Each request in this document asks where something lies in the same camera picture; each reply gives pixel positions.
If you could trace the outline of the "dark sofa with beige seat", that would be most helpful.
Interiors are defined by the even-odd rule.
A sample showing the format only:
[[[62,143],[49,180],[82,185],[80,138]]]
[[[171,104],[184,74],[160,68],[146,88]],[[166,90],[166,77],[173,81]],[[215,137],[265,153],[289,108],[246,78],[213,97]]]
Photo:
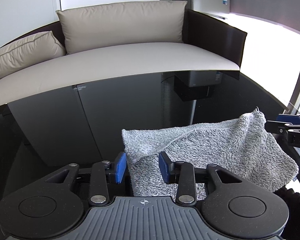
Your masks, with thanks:
[[[59,20],[16,40],[44,31],[51,31],[65,48]],[[64,56],[0,79],[0,106],[54,89],[115,77],[186,70],[239,73],[245,31],[185,8],[182,36],[180,43],[123,44],[74,54],[66,51]]]

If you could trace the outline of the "grey fluffy towel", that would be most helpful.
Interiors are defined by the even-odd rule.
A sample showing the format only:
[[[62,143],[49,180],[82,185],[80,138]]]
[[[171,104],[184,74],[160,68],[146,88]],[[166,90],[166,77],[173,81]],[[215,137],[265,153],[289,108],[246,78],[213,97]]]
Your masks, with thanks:
[[[133,193],[137,197],[176,197],[177,185],[166,184],[159,169],[159,153],[171,161],[194,167],[217,164],[274,192],[299,172],[268,133],[264,114],[255,109],[237,119],[155,130],[122,130]]]

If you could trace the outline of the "small beige side cushion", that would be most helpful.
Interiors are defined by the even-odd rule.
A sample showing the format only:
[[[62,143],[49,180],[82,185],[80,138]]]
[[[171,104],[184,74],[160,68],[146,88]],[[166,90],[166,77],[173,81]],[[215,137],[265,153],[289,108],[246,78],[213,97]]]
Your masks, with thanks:
[[[0,48],[0,79],[21,69],[66,55],[51,31],[39,32]]]

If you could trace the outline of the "large beige back cushion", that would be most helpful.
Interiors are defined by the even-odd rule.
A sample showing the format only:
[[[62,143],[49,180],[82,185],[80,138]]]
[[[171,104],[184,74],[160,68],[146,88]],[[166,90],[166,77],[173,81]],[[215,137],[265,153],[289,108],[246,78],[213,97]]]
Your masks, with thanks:
[[[148,42],[182,42],[185,1],[94,5],[56,12],[69,54]]]

